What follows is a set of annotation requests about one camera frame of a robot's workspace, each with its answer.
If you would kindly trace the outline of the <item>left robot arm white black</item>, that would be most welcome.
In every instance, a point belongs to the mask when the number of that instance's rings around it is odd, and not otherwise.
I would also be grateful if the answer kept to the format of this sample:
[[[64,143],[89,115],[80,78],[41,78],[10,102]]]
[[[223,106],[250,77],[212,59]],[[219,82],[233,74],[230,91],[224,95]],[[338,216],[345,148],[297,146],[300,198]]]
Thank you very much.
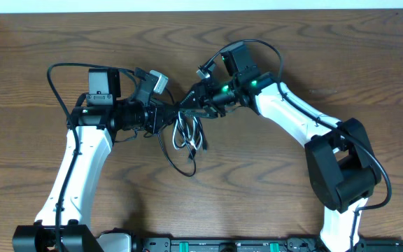
[[[66,116],[66,150],[47,201],[34,224],[17,226],[15,251],[141,251],[133,235],[119,229],[95,237],[92,207],[104,163],[120,130],[158,133],[174,108],[152,98],[168,78],[155,71],[87,64],[88,91]]]

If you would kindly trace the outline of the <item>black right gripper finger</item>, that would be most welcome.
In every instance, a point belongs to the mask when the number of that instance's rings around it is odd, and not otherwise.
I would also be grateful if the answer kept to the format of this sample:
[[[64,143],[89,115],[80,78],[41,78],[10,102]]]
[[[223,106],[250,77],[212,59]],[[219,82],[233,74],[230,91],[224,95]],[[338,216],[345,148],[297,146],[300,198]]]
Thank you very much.
[[[194,84],[186,96],[180,101],[180,109],[200,109],[205,96],[205,87],[202,83]]]
[[[215,119],[222,116],[222,111],[215,110],[211,107],[208,107],[207,109],[180,108],[179,111],[187,117]]]

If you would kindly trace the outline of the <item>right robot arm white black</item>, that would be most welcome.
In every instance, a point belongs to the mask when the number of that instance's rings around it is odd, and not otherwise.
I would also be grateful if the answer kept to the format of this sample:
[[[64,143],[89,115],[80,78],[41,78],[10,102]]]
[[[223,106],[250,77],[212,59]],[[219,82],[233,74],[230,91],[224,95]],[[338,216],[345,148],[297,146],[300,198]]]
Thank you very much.
[[[219,55],[231,79],[218,82],[210,59],[199,67],[201,81],[180,102],[180,112],[217,118],[225,116],[227,107],[240,104],[284,129],[304,148],[311,187],[325,207],[323,246],[328,251],[354,251],[360,214],[371,208],[367,201],[374,187],[387,178],[362,123],[321,113],[291,92],[281,76],[262,73],[245,41],[225,46]]]

